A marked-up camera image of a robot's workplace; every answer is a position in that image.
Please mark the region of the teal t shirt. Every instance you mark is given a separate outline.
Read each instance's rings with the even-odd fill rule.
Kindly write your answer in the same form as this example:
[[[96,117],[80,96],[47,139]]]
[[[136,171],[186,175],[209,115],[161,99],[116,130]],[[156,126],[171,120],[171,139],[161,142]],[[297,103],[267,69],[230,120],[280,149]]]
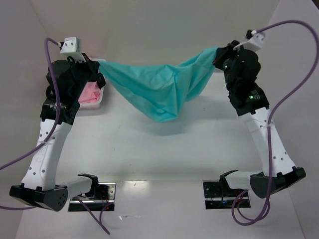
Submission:
[[[125,65],[99,60],[99,72],[137,110],[157,122],[178,117],[185,102],[201,94],[211,78],[217,47],[177,65]]]

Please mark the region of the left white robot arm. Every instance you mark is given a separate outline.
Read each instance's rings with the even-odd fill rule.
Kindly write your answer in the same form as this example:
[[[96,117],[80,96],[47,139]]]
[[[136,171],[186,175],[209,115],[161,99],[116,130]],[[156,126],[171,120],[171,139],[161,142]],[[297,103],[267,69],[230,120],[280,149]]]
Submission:
[[[99,63],[82,53],[81,59],[68,56],[48,69],[46,100],[40,114],[37,150],[26,175],[12,185],[9,195],[25,205],[59,212],[67,200],[85,194],[95,197],[99,190],[97,176],[81,173],[75,179],[56,184],[56,170],[64,142],[80,108],[79,97],[89,81],[104,82]]]

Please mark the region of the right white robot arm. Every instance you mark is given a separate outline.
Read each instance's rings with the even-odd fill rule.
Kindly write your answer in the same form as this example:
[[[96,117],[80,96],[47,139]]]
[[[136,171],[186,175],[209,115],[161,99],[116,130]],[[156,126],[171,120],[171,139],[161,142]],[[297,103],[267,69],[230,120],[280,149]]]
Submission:
[[[305,170],[287,154],[269,118],[268,99],[255,82],[261,69],[255,51],[234,40],[217,49],[213,65],[223,71],[229,101],[247,126],[262,162],[261,172],[232,170],[220,175],[221,188],[251,190],[264,199],[304,179]]]

